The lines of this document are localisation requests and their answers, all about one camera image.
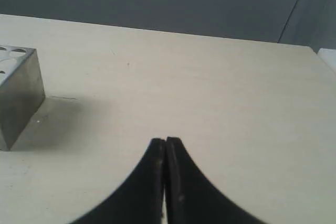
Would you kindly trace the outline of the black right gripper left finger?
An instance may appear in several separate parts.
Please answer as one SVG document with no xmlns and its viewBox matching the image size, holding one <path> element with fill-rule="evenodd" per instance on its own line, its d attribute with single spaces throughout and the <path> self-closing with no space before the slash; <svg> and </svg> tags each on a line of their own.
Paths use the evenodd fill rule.
<svg viewBox="0 0 336 224">
<path fill-rule="evenodd" d="M 165 140 L 152 139 L 127 179 L 73 223 L 161 223 L 164 158 Z"/>
</svg>

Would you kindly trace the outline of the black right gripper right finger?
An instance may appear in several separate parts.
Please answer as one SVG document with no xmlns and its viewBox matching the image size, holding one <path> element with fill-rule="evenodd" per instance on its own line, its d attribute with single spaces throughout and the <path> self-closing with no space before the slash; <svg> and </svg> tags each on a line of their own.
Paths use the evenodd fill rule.
<svg viewBox="0 0 336 224">
<path fill-rule="evenodd" d="M 206 178 L 178 137 L 166 139 L 165 169 L 168 223 L 263 223 Z"/>
</svg>

